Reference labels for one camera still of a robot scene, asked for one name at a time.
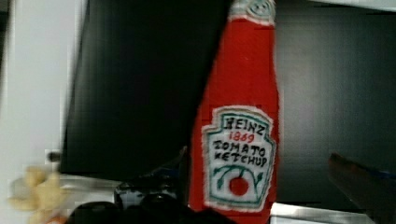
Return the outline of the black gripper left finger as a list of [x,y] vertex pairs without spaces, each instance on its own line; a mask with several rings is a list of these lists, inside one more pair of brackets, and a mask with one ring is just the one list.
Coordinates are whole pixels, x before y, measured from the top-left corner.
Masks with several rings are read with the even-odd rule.
[[188,160],[186,148],[169,169],[119,184],[114,201],[79,205],[66,224],[236,224],[213,209],[194,211],[187,206],[180,170]]

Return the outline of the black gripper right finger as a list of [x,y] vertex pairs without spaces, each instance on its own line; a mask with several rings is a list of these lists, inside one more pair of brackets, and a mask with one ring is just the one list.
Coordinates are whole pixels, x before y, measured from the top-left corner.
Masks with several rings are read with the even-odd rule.
[[375,224],[395,224],[395,175],[333,153],[329,179]]

